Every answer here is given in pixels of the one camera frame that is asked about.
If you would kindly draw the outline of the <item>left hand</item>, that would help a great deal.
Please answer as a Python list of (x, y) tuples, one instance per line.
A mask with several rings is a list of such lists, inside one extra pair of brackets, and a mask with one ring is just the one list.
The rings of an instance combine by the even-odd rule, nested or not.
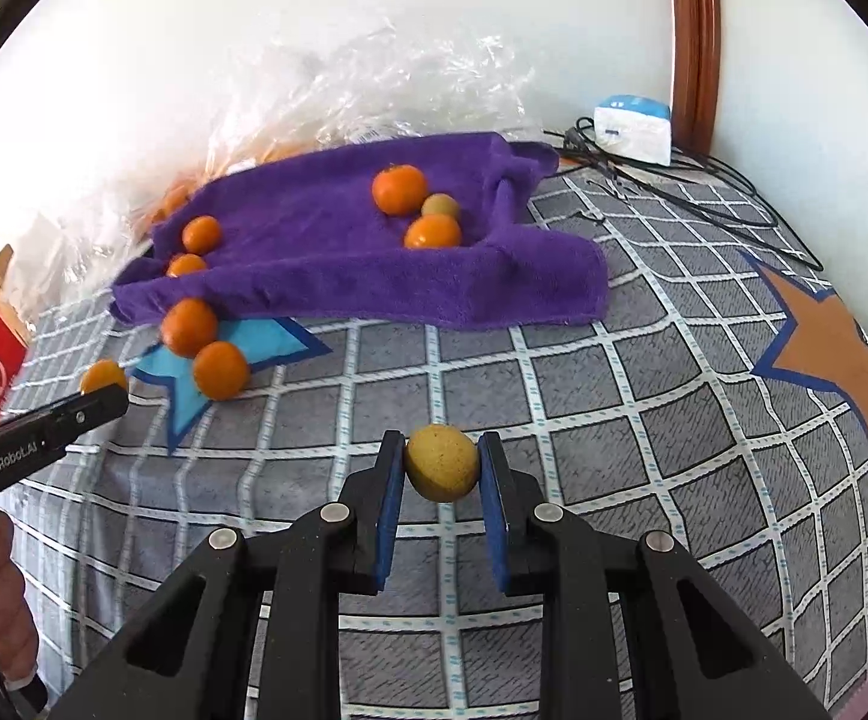
[(25, 600), (25, 580), (11, 557), (14, 527), (0, 512), (0, 670), (9, 689), (20, 689), (37, 672), (38, 639)]

